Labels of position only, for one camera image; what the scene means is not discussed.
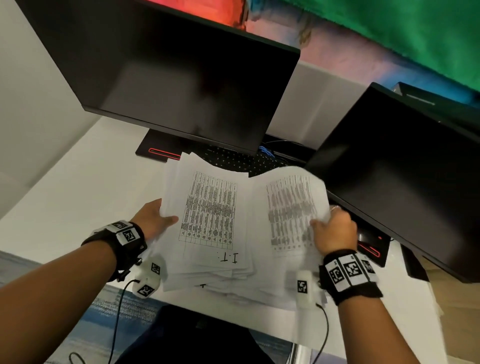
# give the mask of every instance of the red accent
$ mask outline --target red accent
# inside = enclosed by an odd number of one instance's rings
[[[175,159],[175,160],[180,160],[180,158],[172,157],[172,156],[178,156],[178,157],[180,157],[178,154],[166,152],[165,150],[150,148],[150,149],[148,150],[148,152],[149,152],[149,153],[152,153],[152,154],[157,154],[157,155],[162,156],[162,157],[167,157],[167,158],[172,158],[172,159]]]
[[[380,254],[380,252],[378,250],[376,250],[375,248],[372,248],[371,246],[369,246],[368,248],[366,246],[363,246],[362,244],[359,243],[359,245],[365,249],[367,252],[370,252],[372,253],[374,256],[376,256],[377,258],[380,258],[380,256],[382,254]]]

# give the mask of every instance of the keyboard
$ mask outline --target keyboard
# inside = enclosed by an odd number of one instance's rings
[[[260,152],[255,156],[249,156],[216,146],[209,146],[199,156],[211,165],[225,170],[248,172],[249,177],[289,165],[285,160],[273,158]]]

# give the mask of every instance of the desk surface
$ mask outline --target desk surface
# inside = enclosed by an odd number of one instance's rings
[[[129,219],[143,203],[161,197],[164,164],[135,155],[146,132],[101,118],[0,220],[0,250],[46,263],[76,249],[92,229]],[[397,242],[392,242],[385,268],[376,270],[383,302],[420,362],[446,364],[430,284],[407,276]],[[113,282],[121,288],[124,284]],[[157,291],[153,298],[310,348],[319,349],[325,337],[320,310],[296,313],[262,304],[238,305],[200,288]],[[345,358],[332,302],[326,312],[330,333],[325,352]]]

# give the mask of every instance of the left hand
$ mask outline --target left hand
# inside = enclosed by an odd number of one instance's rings
[[[130,220],[140,226],[145,240],[157,237],[179,220],[178,216],[160,216],[160,206],[162,206],[161,198],[148,202]]]

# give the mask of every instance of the computer monitor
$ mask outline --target computer monitor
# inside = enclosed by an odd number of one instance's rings
[[[87,111],[254,154],[300,51],[135,0],[17,0]]]
[[[372,84],[306,169],[329,198],[464,282],[480,282],[480,139]]]

